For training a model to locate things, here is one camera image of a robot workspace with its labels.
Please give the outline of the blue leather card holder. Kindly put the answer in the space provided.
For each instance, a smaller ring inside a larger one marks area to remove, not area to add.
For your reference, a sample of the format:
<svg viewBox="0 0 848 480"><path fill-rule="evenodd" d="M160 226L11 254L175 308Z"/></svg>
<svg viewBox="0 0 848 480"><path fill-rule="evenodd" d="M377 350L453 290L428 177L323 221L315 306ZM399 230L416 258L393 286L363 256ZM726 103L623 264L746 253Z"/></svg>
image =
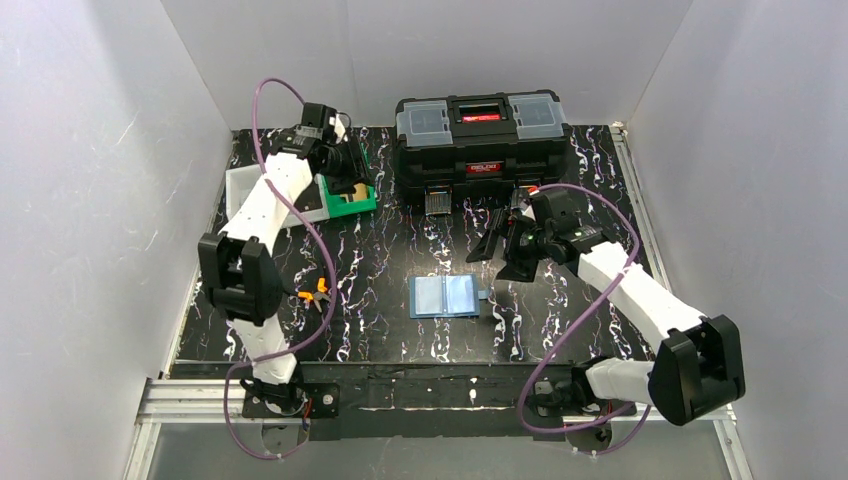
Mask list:
<svg viewBox="0 0 848 480"><path fill-rule="evenodd" d="M490 291L476 274L417 276L408 285L411 319L477 317Z"/></svg>

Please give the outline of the gold card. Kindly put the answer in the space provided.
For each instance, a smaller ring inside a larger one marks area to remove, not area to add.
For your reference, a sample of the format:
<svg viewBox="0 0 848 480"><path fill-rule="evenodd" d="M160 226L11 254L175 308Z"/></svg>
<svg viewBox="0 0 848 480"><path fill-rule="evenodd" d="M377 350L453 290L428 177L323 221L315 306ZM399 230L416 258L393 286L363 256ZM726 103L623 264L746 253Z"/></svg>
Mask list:
<svg viewBox="0 0 848 480"><path fill-rule="evenodd" d="M353 188L354 190L352 192L340 195L345 203L358 203L370 198L369 187L366 184L358 183L355 184Z"/></svg>

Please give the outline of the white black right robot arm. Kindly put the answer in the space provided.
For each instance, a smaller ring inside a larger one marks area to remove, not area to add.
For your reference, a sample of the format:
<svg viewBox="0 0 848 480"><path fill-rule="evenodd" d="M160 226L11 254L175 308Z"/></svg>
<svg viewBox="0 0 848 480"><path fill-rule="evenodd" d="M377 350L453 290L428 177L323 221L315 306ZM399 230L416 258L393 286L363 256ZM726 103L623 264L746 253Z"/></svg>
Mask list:
<svg viewBox="0 0 848 480"><path fill-rule="evenodd" d="M542 185L519 207L496 210L466 258L469 263L488 261L502 246L499 280L532 282L539 264L551 260L599 293L534 368L517 412L534 407L553 415L620 401L622 407L608 413L609 418L641 403L683 426L743 398L747 385L738 326L725 315L709 317L686 304L646 273L636 261L641 242L628 220L622 224L632 240L630 249L582 223L570 194L583 190L567 183ZM636 327L653 359L594 358L572 365L568 382L552 382L546 391L536 392L558 350L605 301Z"/></svg>

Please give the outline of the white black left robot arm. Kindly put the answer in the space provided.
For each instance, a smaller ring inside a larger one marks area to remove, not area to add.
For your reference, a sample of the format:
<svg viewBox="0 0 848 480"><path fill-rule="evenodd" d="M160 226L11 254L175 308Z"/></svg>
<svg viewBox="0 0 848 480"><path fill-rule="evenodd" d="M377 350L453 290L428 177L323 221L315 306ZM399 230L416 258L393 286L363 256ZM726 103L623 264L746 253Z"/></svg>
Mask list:
<svg viewBox="0 0 848 480"><path fill-rule="evenodd" d="M241 385L283 415L300 412L306 399L278 318L284 298L295 290L272 252L288 217L306 219L294 204L316 177L333 194L353 194L357 186L371 184L361 147L342 118L332 107L305 103L300 122L284 130L275 147L258 152L260 177L236 214L198 242L207 299L231 321L247 353L251 375Z"/></svg>

